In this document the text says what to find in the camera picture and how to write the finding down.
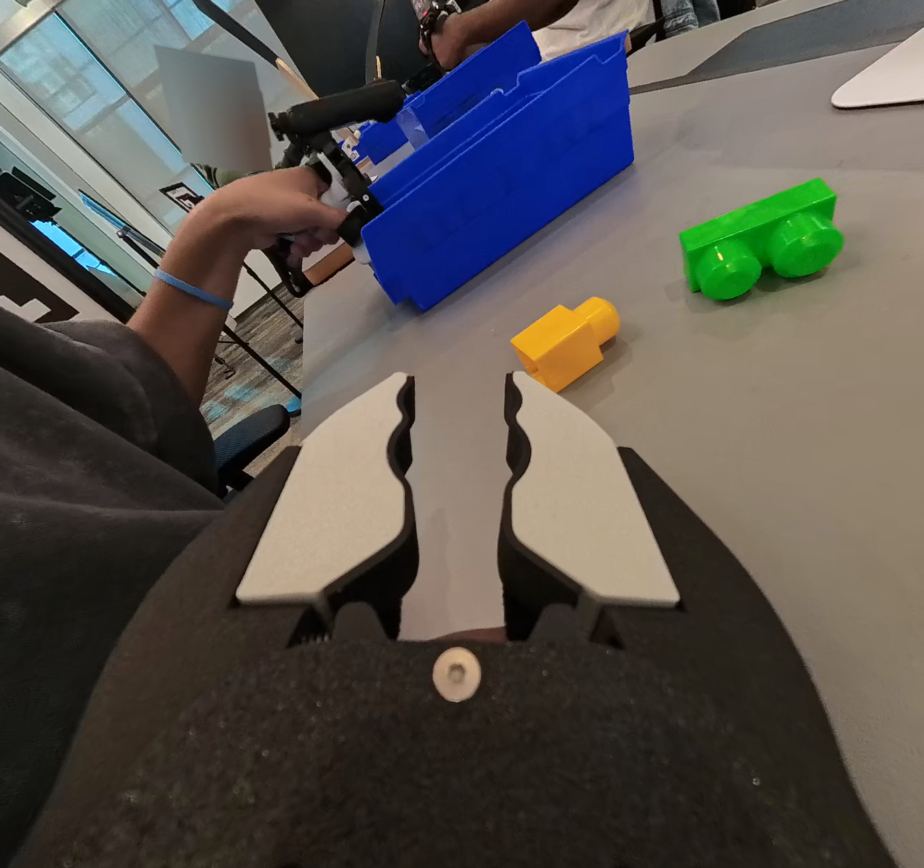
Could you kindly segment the person's left hand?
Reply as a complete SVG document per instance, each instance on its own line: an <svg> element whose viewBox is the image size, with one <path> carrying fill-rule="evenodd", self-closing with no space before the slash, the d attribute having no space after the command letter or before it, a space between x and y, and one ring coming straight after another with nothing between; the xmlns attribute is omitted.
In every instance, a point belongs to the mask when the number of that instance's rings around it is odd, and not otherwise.
<svg viewBox="0 0 924 868"><path fill-rule="evenodd" d="M339 245L347 210L327 204L325 184L310 168L249 176L213 192L183 220L161 269L211 297L231 301L253 250L279 242L283 264L297 273L303 261Z"/></svg>

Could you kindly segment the green two-stud toy block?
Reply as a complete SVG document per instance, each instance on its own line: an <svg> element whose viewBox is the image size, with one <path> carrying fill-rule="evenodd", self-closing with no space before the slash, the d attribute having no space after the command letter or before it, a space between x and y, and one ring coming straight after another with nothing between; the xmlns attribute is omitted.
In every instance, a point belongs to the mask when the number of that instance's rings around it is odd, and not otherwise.
<svg viewBox="0 0 924 868"><path fill-rule="evenodd" d="M687 228L678 238L689 290L721 302L748 293L767 271L784 279L821 272L845 245L836 203L814 178Z"/></svg>

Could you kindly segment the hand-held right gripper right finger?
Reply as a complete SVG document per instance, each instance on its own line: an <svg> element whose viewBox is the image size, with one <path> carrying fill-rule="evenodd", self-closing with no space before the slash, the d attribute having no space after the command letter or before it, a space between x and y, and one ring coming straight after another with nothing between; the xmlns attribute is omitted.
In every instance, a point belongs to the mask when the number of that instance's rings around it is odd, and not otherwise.
<svg viewBox="0 0 924 868"><path fill-rule="evenodd" d="M497 566L504 628L525 641L564 606L674 611L681 596L614 440L524 372L504 379L509 479Z"/></svg>

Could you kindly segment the black office chair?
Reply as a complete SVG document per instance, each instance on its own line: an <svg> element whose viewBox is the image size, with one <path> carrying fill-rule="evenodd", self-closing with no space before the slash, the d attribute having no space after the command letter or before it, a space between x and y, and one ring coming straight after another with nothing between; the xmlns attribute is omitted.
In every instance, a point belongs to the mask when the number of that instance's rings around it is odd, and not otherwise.
<svg viewBox="0 0 924 868"><path fill-rule="evenodd" d="M291 415L274 404L234 424L214 439L218 493L228 500L252 481L248 467L290 429Z"/></svg>

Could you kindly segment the person's left forearm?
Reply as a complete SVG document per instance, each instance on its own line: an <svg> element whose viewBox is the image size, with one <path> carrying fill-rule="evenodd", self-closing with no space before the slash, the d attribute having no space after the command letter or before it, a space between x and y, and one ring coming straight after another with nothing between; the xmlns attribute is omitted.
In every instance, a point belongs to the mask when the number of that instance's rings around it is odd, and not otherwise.
<svg viewBox="0 0 924 868"><path fill-rule="evenodd" d="M162 269L228 300L237 287L234 276L182 273L175 264ZM128 327L163 359L199 407L227 314L153 279Z"/></svg>

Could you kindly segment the white tablet stand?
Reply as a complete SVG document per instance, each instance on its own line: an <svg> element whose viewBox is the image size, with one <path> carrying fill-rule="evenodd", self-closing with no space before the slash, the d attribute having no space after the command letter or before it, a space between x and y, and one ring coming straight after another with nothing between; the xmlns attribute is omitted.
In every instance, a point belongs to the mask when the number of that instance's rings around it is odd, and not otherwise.
<svg viewBox="0 0 924 868"><path fill-rule="evenodd" d="M841 110L923 103L923 30L884 53L841 85L831 104Z"/></svg>

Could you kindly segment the black wall screen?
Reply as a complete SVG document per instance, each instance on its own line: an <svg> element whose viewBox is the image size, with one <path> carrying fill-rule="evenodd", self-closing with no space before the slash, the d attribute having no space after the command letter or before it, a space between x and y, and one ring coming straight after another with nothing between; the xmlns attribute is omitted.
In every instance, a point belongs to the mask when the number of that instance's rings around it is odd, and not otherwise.
<svg viewBox="0 0 924 868"><path fill-rule="evenodd" d="M365 84L376 0L255 1L317 95ZM486 1L472 0L472 5ZM410 0L386 0L381 23L377 55L385 78L404 83L430 66L419 48L419 23Z"/></svg>

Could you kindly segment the blue wristband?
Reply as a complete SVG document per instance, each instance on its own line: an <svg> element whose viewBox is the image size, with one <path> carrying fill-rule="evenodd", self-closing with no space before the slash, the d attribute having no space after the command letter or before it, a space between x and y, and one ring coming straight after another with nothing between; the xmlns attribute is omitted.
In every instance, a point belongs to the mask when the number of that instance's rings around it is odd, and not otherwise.
<svg viewBox="0 0 924 868"><path fill-rule="evenodd" d="M233 307L233 301L215 295L205 289L192 285L172 274L167 273L162 268L158 268L153 275L158 282L167 285L195 300L206 303L214 308L224 312L229 312Z"/></svg>

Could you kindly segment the person's grey sweatshirt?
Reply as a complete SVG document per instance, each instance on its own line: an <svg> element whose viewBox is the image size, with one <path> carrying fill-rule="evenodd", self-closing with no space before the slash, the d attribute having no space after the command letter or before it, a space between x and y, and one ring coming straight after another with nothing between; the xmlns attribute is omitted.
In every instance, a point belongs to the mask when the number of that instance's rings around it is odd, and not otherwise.
<svg viewBox="0 0 924 868"><path fill-rule="evenodd" d="M123 629L223 504L199 402L138 332L2 310L1 348L7 866Z"/></svg>

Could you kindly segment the yellow one-stud toy block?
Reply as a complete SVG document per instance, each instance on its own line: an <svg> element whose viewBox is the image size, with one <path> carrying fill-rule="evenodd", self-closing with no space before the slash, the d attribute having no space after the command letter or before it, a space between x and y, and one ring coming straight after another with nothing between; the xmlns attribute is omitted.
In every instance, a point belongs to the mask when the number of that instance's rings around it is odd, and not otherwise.
<svg viewBox="0 0 924 868"><path fill-rule="evenodd" d="M515 335L511 345L534 380L560 393L603 362L603 346L619 330L616 307L591 297L573 309L555 306Z"/></svg>

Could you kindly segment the grey desk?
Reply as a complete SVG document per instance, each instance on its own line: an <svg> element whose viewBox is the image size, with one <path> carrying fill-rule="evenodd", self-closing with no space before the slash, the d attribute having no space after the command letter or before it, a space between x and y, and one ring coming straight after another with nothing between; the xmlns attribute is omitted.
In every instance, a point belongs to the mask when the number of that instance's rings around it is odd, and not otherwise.
<svg viewBox="0 0 924 868"><path fill-rule="evenodd" d="M655 43L630 58L631 86L842 1ZM565 396L745 565L896 861L922 866L922 108L831 104L884 48L634 95L635 164L428 312L352 264L305 302L302 427L416 377L422 565L401 634L498 626L510 339L556 304L613 302L616 342ZM847 238L829 271L726 306L688 293L681 230L813 177L838 193Z"/></svg>

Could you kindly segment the dark grey desk mat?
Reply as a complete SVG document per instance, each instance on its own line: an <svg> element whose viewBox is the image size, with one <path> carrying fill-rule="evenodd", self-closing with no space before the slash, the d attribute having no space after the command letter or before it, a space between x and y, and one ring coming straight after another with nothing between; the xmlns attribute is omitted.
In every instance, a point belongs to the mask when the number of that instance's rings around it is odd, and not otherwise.
<svg viewBox="0 0 924 868"><path fill-rule="evenodd" d="M634 85L629 92L660 91L893 44L922 24L923 0L845 0L749 29L690 72Z"/></svg>

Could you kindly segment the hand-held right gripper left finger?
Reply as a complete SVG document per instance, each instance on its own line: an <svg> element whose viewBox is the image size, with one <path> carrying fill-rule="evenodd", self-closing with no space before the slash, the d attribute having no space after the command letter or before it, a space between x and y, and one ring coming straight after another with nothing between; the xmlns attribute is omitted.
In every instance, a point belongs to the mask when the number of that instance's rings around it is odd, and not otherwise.
<svg viewBox="0 0 924 868"><path fill-rule="evenodd" d="M420 568L414 420L415 378L394 373L303 440L237 585L240 607L299 609L329 631L363 604L398 638Z"/></svg>

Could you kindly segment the cluster of blue bins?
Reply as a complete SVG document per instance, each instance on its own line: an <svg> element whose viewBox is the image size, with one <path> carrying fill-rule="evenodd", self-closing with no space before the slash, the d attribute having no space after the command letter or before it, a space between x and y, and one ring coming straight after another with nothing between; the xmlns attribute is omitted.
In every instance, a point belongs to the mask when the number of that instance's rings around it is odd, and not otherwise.
<svg viewBox="0 0 924 868"><path fill-rule="evenodd" d="M429 88L411 94L402 114L412 114L427 141L468 113L495 91L516 85L519 73L540 64L539 46L525 22L520 22L484 46ZM409 143L399 117L386 123L368 123L360 130L355 149L358 159L379 164Z"/></svg>

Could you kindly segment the blue plastic bin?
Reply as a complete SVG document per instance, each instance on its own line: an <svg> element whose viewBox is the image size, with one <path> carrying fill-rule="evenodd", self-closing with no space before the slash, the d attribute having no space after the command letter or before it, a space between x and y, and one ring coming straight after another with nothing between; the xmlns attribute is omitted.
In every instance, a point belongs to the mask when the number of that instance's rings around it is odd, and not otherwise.
<svg viewBox="0 0 924 868"><path fill-rule="evenodd" d="M433 308L634 162L625 31L520 71L372 186L389 301Z"/></svg>

